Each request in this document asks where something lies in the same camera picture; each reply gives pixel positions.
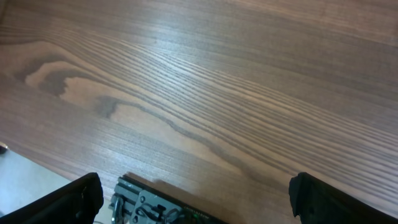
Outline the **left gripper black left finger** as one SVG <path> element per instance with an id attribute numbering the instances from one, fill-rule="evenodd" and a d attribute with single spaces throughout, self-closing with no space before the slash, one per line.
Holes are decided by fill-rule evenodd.
<path id="1" fill-rule="evenodd" d="M 90 172 L 1 217 L 1 224 L 92 224 L 104 204 L 100 177 Z"/>

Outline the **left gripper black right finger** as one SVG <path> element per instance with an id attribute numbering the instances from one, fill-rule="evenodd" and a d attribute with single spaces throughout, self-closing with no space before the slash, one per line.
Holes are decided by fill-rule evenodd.
<path id="1" fill-rule="evenodd" d="M 302 224 L 397 224 L 397 218 L 306 172 L 291 178 L 289 197 L 293 216 Z"/>

